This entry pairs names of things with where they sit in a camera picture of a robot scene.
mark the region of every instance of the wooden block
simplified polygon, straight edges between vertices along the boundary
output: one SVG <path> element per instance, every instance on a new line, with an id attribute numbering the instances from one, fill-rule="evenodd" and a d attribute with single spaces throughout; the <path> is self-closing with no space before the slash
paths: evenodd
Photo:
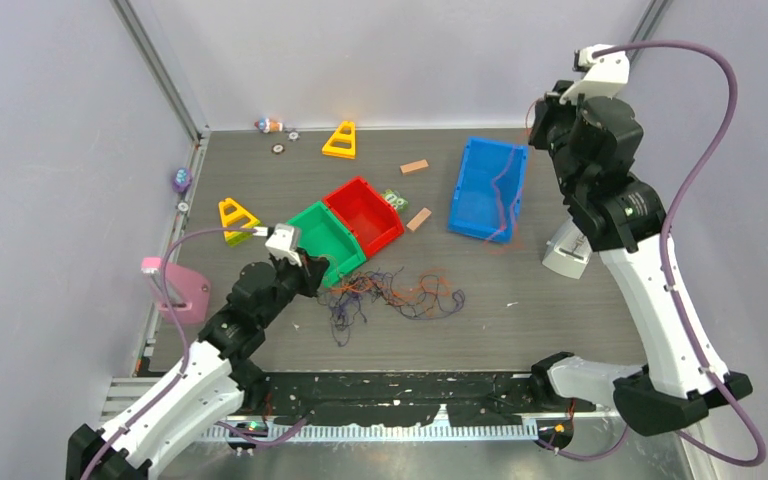
<path id="1" fill-rule="evenodd" d="M 428 168 L 428 160 L 423 158 L 418 162 L 406 163 L 399 168 L 402 169 L 402 175 L 409 175 L 411 173 L 416 173 L 420 170 L 425 170 Z"/>
<path id="2" fill-rule="evenodd" d="M 408 222 L 407 224 L 408 230 L 410 230 L 411 232 L 415 232 L 416 229 L 419 228 L 420 225 L 422 225 L 422 222 L 428 220 L 428 217 L 430 216 L 431 216 L 431 210 L 427 208 L 423 208 L 422 210 L 419 211 L 419 213 L 416 214 L 415 217 L 413 217 L 413 219 L 410 222 Z"/>

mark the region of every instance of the floor panel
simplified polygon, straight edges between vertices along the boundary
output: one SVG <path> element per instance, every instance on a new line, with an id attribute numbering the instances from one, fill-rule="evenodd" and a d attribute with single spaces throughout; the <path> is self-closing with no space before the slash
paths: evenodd
<path id="1" fill-rule="evenodd" d="M 444 270 L 466 296 L 459 313 L 438 320 L 408 320 L 382 302 L 365 304 L 367 323 L 351 328 L 338 347 L 330 312 L 315 300 L 296 299 L 266 332 L 253 359 L 264 370 L 526 370 L 561 350 L 592 360 L 643 362 L 637 331 L 616 283 L 598 259 L 581 280 L 554 274 L 540 264 L 546 241 L 566 213 L 551 162 L 531 152 L 512 247 L 499 247 L 446 230 L 449 203 L 461 152 L 471 135 L 514 141 L 515 130 L 359 131 L 356 160 L 325 157 L 326 132 L 302 132 L 297 142 L 283 134 L 218 132 L 207 156 L 190 210 L 187 231 L 219 226 L 217 203 L 232 197 L 264 224 L 287 221 L 350 178 L 362 175 L 380 191 L 398 190 L 410 201 L 406 223 L 423 207 L 433 213 L 416 233 L 406 232 L 362 269 L 396 271 L 400 284 Z M 271 152 L 274 143 L 285 152 Z M 427 159 L 430 168 L 402 176 L 399 165 Z M 179 263 L 213 283 L 210 312 L 223 303 L 243 265 L 265 261 L 260 239 L 234 248 L 221 235 L 182 247 Z M 187 328 L 189 339 L 196 327 Z M 162 324 L 152 369 L 171 367 L 180 357 L 175 329 Z"/>

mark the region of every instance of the blue bin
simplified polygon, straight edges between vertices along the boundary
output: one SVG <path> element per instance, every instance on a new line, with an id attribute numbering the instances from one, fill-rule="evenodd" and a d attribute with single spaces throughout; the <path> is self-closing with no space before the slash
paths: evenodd
<path id="1" fill-rule="evenodd" d="M 471 137 L 464 147 L 461 173 L 452 196 L 449 230 L 480 239 L 486 239 L 499 230 L 502 222 L 493 179 L 510 161 L 508 170 L 496 181 L 502 199 L 505 228 L 491 239 L 493 242 L 509 243 L 519 217 L 527 155 L 528 149 L 524 146 L 515 148 L 509 143 Z"/>

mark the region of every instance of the tangled wire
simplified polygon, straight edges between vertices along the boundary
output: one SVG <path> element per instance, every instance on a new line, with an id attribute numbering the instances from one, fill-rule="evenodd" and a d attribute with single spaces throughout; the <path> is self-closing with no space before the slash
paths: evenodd
<path id="1" fill-rule="evenodd" d="M 419 276 L 419 286 L 416 288 L 396 289 L 393 283 L 395 273 L 368 271 L 353 273 L 343 278 L 339 286 L 321 292 L 317 298 L 320 305 L 327 306 L 331 311 L 331 336 L 340 347 L 346 346 L 352 336 L 351 326 L 360 318 L 363 323 L 368 319 L 363 312 L 363 299 L 367 297 L 370 303 L 379 299 L 385 305 L 393 307 L 400 315 L 409 320 L 432 320 L 446 318 L 459 312 L 466 302 L 463 290 L 451 291 L 445 277 L 439 275 L 439 270 L 429 270 Z M 451 299 L 451 307 L 443 305 L 443 299 Z"/>

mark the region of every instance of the yellow triangle block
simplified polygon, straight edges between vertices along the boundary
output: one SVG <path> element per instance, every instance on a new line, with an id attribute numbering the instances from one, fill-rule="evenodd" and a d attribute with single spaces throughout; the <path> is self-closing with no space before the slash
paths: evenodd
<path id="1" fill-rule="evenodd" d="M 260 225 L 260 220 L 257 217 L 249 213 L 248 210 L 230 197 L 219 202 L 219 220 L 225 228 L 232 227 L 238 223 L 242 223 L 242 225 L 237 225 L 238 227 L 246 228 Z M 232 247 L 251 236 L 251 233 L 246 232 L 223 233 L 225 234 L 225 241 Z"/>
<path id="2" fill-rule="evenodd" d="M 325 142 L 322 154 L 354 160 L 356 145 L 355 122 L 343 122 Z"/>

